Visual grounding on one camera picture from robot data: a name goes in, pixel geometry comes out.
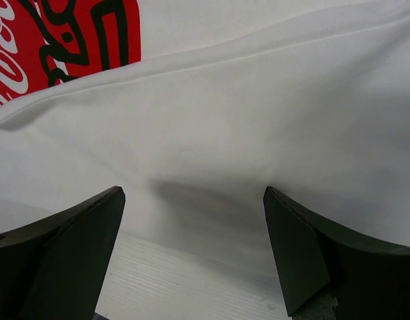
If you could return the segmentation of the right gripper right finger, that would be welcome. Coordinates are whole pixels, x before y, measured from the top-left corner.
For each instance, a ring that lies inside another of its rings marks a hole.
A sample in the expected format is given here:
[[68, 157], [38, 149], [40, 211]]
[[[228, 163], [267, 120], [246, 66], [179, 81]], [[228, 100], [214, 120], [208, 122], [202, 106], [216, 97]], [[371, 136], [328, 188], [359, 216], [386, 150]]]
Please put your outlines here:
[[265, 219], [292, 319], [410, 319], [410, 247], [364, 235], [273, 187]]

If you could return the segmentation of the white red-print t-shirt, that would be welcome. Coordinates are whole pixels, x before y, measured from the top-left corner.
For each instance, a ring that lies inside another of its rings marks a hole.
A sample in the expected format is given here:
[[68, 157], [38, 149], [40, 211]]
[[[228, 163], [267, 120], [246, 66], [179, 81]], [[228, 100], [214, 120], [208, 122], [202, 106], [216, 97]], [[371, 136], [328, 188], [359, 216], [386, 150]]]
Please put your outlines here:
[[410, 1], [320, 8], [218, 44], [27, 93], [0, 1], [0, 233], [118, 185], [122, 231], [274, 270], [273, 186], [410, 246]]

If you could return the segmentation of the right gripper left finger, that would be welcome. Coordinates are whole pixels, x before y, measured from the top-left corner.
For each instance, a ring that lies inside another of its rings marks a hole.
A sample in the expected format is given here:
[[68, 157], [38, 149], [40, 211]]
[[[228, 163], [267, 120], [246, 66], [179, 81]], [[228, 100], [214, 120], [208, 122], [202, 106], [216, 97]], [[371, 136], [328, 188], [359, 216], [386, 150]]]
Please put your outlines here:
[[124, 206], [114, 186], [0, 233], [0, 319], [102, 319], [95, 309]]

